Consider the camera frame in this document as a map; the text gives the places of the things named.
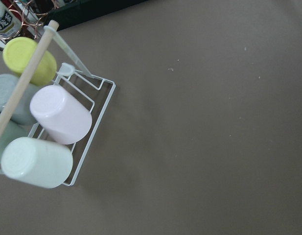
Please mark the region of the pink cup on rack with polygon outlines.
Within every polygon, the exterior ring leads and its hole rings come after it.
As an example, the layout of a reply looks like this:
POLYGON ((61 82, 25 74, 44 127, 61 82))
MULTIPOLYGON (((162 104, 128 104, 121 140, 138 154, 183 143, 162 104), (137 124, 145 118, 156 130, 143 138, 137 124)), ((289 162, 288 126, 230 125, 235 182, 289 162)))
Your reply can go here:
POLYGON ((80 141, 92 126, 90 111, 58 85, 38 90, 32 97, 29 108, 39 124, 60 144, 80 141))

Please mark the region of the white cup on rack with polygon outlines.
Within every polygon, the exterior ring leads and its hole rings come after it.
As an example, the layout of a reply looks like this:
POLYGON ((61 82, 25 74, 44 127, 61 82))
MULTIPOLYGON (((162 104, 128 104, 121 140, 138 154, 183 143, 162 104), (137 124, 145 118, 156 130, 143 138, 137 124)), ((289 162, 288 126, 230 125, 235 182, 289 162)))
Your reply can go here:
POLYGON ((73 156, 64 145, 29 137, 13 140, 1 158, 3 173, 14 180, 55 188, 70 175, 73 156))

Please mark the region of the mint cup on rack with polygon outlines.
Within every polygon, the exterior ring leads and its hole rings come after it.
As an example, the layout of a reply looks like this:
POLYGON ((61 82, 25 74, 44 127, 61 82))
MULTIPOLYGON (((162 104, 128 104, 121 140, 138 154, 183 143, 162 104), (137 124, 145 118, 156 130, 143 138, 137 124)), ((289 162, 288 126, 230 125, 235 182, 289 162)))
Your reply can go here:
POLYGON ((2 153, 4 149, 7 147, 7 145, 20 137, 26 137, 28 135, 28 132, 24 130, 22 127, 20 127, 18 124, 16 124, 13 121, 9 121, 4 133, 2 134, 0 138, 0 161, 2 157, 2 153))

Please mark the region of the yellow cup on rack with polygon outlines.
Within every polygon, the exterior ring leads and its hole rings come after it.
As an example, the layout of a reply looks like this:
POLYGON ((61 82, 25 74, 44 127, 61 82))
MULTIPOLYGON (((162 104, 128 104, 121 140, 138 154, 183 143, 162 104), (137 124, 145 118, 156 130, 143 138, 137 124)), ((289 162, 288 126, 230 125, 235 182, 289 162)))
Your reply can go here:
MULTIPOLYGON (((33 56, 36 47, 37 43, 30 38, 14 38, 9 41, 3 49, 3 61, 14 74, 21 76, 33 56)), ((55 77, 56 71, 56 60, 49 51, 46 51, 35 70, 30 83, 36 86, 44 86, 55 77)))

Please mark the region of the labelled sauce bottle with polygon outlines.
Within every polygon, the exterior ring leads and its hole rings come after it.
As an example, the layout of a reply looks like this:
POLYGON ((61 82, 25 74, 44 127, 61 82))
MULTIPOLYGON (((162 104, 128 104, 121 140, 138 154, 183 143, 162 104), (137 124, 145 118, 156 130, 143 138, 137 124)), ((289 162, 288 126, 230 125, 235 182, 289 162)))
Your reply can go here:
POLYGON ((21 27, 21 22, 0 1, 0 36, 3 38, 13 38, 19 34, 21 27))

